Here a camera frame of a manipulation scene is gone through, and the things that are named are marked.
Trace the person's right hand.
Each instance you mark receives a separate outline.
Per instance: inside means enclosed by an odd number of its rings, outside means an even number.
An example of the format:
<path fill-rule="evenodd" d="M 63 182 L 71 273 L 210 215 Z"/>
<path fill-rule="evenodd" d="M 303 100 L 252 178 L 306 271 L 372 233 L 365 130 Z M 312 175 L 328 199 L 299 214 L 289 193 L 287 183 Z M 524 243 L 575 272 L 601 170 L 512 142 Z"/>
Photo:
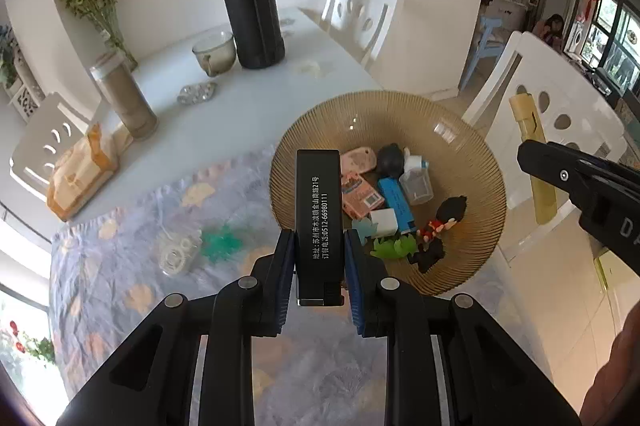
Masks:
<path fill-rule="evenodd" d="M 610 352 L 608 362 L 600 368 L 586 393 L 579 412 L 583 425 L 595 425 L 605 416 L 614 400 L 622 394 L 631 379 L 632 370 L 639 366 L 639 307 L 635 306 L 626 317 Z"/>

